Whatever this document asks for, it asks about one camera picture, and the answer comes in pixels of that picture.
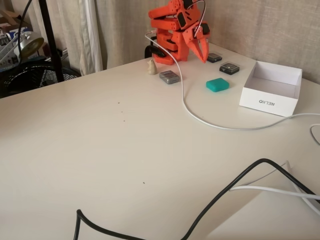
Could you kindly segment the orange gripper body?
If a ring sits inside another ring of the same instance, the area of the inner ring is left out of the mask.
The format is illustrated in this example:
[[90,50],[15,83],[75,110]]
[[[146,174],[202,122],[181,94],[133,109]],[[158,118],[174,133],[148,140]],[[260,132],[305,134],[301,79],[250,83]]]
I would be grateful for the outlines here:
[[208,39],[210,36],[210,27],[206,21],[201,24],[197,21],[182,33],[185,43],[197,43],[202,39]]

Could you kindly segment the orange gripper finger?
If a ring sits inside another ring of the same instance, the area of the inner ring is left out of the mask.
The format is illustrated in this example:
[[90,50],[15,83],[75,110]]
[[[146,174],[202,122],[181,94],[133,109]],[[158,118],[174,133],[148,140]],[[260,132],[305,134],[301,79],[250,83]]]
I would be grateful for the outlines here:
[[187,46],[192,50],[192,52],[198,57],[199,60],[201,60],[201,56],[202,56],[202,49],[201,49],[201,44],[200,44],[200,40],[198,39],[194,39],[192,41],[190,41],[189,43],[187,43]]
[[200,39],[201,45],[201,61],[206,62],[209,55],[209,40],[206,37]]

